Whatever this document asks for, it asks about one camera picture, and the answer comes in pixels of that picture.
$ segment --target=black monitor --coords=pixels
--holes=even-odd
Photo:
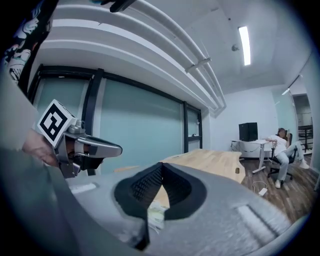
[[[256,122],[246,122],[239,124],[239,140],[253,142],[258,139],[258,124]]]

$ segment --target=person's hand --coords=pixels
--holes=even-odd
[[[47,165],[58,167],[58,161],[52,145],[42,134],[37,133],[33,129],[29,130],[22,150],[25,153],[40,159]]]

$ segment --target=person's leg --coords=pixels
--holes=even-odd
[[[279,181],[284,181],[286,179],[286,175],[287,175],[287,171],[288,171],[289,158],[284,152],[279,153],[276,156],[276,158],[280,162],[280,170],[279,170],[279,174],[278,174],[277,179]]]
[[[300,141],[297,141],[297,142],[294,142],[292,143],[285,151],[285,154],[287,155],[287,157],[291,157],[294,152],[295,152],[295,149],[297,148],[297,156],[296,156],[296,159],[298,161],[301,161],[303,159],[305,159],[304,157],[304,151],[301,147],[301,143]]]

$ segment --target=fluorescent light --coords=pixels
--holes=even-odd
[[[243,49],[243,57],[244,57],[244,65],[251,64],[251,53],[250,53],[250,41],[249,41],[249,33],[248,28],[246,26],[239,27],[239,33],[242,41],[242,49]]]
[[[286,89],[283,93],[282,93],[282,95],[285,95],[287,92],[289,92],[290,91],[290,88],[288,88],[288,89]]]

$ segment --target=wooden floor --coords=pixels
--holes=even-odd
[[[311,161],[311,154],[305,155],[304,159],[308,164]],[[311,169],[299,168],[299,164],[292,163],[289,165],[288,172],[293,175],[293,180],[287,176],[285,182],[280,189],[275,187],[275,181],[278,174],[273,174],[267,178],[270,172],[270,162],[264,162],[267,166],[264,171],[259,171],[252,174],[252,171],[258,168],[258,160],[242,160],[241,164],[245,168],[245,178],[242,185],[254,191],[257,194],[266,185],[262,182],[254,183],[255,181],[263,181],[267,184],[268,191],[263,196],[273,205],[277,206],[285,213],[289,220],[293,223],[300,217],[308,214],[313,206],[313,203],[318,196],[318,192],[314,191],[318,174]]]

